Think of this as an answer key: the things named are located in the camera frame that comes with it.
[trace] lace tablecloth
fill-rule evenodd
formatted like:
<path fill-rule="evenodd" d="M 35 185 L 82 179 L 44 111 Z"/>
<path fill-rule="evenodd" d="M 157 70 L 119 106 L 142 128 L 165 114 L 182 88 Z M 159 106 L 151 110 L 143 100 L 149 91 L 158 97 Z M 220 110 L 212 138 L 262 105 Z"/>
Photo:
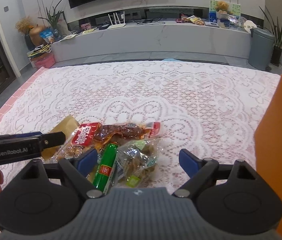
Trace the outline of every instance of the lace tablecloth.
<path fill-rule="evenodd" d="M 147 187 L 173 192 L 188 176 L 180 149 L 255 166 L 253 133 L 279 76 L 189 62 L 135 61 L 41 69 L 0 111 L 0 134 L 49 132 L 65 116 L 103 124 L 161 121 L 167 148 Z M 1 166 L 6 185 L 27 162 Z"/>

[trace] floor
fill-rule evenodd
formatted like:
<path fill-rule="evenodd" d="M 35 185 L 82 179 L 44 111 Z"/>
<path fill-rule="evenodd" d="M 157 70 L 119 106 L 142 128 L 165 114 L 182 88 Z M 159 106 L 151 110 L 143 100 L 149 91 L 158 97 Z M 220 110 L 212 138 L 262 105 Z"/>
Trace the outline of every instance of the floor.
<path fill-rule="evenodd" d="M 118 62 L 118 61 L 136 61 L 136 60 L 162 60 L 165 58 L 180 59 L 183 61 L 214 63 L 222 65 L 237 66 L 243 68 L 256 69 L 252 67 L 247 59 L 228 57 L 214 54 L 191 53 L 191 52 L 131 52 L 118 53 L 108 55 L 98 55 L 86 58 L 77 58 L 74 60 L 66 60 L 57 62 L 53 67 L 63 67 L 70 65 L 84 65 L 102 62 Z M 275 74 L 282 74 L 282 69 L 271 65 L 271 72 Z M 13 95 L 14 92 L 30 78 L 35 72 L 30 64 L 21 70 L 21 77 L 15 79 L 1 94 L 0 94 L 0 108 Z"/>

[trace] gray trash can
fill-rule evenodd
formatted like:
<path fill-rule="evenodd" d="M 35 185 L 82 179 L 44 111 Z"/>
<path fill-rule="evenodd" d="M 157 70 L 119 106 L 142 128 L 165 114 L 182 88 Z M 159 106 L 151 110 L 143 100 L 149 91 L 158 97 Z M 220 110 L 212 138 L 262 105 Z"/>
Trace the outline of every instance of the gray trash can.
<path fill-rule="evenodd" d="M 271 61 L 274 35 L 260 28 L 251 30 L 252 42 L 249 64 L 259 70 L 265 70 Z"/>

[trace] white lace tablecloth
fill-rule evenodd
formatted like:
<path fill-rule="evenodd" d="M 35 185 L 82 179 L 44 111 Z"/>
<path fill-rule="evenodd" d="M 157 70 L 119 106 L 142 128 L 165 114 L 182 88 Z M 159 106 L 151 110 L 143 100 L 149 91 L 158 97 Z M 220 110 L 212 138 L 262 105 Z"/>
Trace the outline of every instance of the white lace tablecloth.
<path fill-rule="evenodd" d="M 161 121 L 168 146 L 148 187 L 173 192 L 188 176 L 186 148 L 220 163 L 255 165 L 253 133 L 279 76 L 190 62 L 135 61 L 41 69 L 0 116 L 0 134 L 49 132 L 65 116 L 103 124 Z M 3 165 L 6 185 L 26 162 Z"/>

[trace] screw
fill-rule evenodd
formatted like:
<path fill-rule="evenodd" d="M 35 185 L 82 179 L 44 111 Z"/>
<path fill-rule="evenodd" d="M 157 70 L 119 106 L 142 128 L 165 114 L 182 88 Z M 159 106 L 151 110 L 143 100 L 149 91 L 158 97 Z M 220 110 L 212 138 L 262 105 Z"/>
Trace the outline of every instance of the screw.
<path fill-rule="evenodd" d="M 100 190 L 97 190 L 97 189 L 92 189 L 92 190 L 89 190 L 88 192 L 87 192 L 87 196 L 89 197 L 89 198 L 99 198 L 99 197 L 101 197 L 102 196 L 102 192 L 100 191 Z"/>
<path fill-rule="evenodd" d="M 176 192 L 174 192 L 174 195 L 177 197 L 188 197 L 190 192 L 186 189 L 178 189 Z"/>

